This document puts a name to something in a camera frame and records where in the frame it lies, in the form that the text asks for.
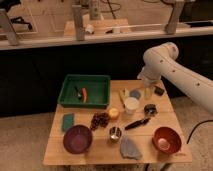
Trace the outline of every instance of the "maroon bowl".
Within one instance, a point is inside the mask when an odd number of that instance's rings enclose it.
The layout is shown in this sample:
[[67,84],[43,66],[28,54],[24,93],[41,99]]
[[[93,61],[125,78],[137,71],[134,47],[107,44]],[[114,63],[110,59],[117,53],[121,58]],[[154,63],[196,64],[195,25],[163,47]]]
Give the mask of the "maroon bowl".
[[63,144],[72,154],[85,153],[92,144],[92,132],[84,125],[75,125],[65,133]]
[[153,137],[154,146],[166,153],[174,154],[181,148],[182,142],[178,133],[169,127],[158,128]]

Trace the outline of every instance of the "green block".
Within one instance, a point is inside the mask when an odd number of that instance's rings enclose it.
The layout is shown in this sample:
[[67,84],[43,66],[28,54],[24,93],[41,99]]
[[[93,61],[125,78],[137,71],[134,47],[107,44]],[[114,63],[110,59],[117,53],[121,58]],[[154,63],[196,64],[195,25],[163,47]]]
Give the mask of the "green block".
[[74,113],[65,114],[63,116],[62,131],[66,132],[74,124]]

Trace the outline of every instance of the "gray cloth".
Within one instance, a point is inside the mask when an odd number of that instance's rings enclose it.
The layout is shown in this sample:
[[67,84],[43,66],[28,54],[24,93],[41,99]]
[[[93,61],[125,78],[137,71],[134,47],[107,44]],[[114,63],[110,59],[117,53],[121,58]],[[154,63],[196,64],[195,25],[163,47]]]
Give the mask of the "gray cloth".
[[121,139],[120,152],[124,158],[139,160],[142,157],[135,143],[126,135]]

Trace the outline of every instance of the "metal cup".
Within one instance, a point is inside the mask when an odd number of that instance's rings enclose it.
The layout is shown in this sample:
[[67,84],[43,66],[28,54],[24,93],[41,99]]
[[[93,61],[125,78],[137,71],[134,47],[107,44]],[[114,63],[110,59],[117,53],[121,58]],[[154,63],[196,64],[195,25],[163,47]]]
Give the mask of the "metal cup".
[[120,139],[122,132],[119,127],[114,126],[110,128],[109,135],[110,135],[110,140],[112,142],[117,142]]

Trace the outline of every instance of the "white object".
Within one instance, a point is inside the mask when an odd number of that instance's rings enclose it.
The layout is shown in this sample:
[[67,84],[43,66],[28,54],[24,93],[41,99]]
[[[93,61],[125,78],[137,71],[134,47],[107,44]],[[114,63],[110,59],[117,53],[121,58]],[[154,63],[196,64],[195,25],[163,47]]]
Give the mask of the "white object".
[[139,101],[134,97],[128,97],[124,101],[125,112],[127,114],[134,114],[135,111],[139,108]]
[[95,32],[95,28],[92,24],[87,24],[86,28],[85,28],[85,32],[86,34],[94,34]]
[[166,139],[160,138],[158,140],[158,147],[162,150],[168,150],[170,148],[170,144]]
[[174,43],[165,43],[148,49],[143,56],[145,66],[138,75],[146,87],[157,83],[161,75],[183,91],[195,103],[213,114],[213,82],[174,60],[178,56]]
[[119,34],[119,33],[121,33],[121,28],[120,28],[120,27],[114,27],[114,28],[112,29],[112,32],[113,32],[114,34]]

